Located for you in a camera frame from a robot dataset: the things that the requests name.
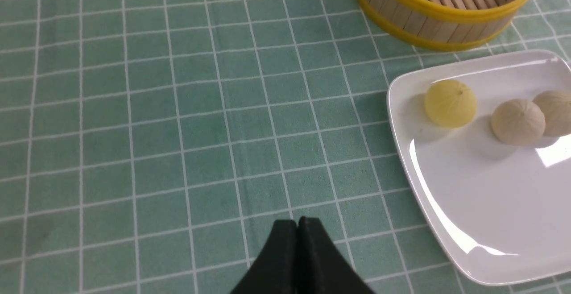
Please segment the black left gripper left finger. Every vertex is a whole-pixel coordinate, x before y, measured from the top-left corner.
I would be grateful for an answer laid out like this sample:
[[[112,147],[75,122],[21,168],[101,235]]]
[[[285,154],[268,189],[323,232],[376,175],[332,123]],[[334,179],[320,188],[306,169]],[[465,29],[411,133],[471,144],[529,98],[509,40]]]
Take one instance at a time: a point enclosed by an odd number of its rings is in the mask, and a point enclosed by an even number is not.
[[[263,249],[231,294],[294,294],[297,225],[291,219],[274,221]]]

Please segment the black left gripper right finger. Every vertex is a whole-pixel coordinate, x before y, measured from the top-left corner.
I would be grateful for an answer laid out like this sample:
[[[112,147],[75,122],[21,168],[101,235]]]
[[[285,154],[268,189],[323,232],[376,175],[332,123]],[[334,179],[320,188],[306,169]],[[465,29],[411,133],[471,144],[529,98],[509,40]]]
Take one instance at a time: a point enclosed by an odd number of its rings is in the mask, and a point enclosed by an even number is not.
[[[373,294],[344,259],[318,218],[301,217],[297,228],[298,294]]]

